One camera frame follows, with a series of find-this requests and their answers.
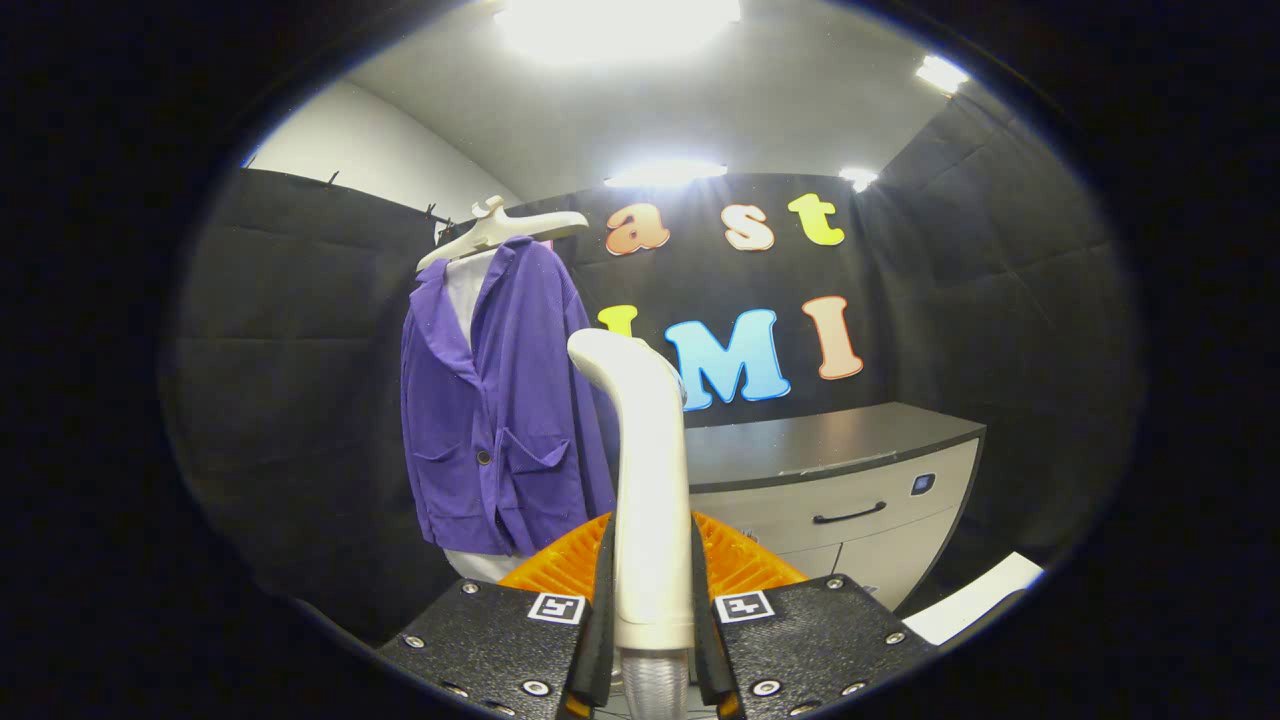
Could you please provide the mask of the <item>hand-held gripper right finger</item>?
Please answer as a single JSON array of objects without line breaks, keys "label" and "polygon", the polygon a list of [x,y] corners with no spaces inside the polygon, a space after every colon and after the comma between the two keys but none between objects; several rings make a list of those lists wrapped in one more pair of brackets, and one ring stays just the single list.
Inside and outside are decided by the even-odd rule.
[{"label": "hand-held gripper right finger", "polygon": [[692,589],[695,676],[719,719],[812,717],[936,656],[851,577],[805,577],[703,512]]}]

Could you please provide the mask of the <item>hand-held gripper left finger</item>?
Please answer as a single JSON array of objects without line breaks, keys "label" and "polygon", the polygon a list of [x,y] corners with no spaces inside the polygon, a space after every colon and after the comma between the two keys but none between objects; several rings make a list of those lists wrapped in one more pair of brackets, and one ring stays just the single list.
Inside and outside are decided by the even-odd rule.
[{"label": "hand-held gripper left finger", "polygon": [[613,559],[605,514],[500,583],[457,580],[378,656],[485,719],[591,719],[611,698]]}]

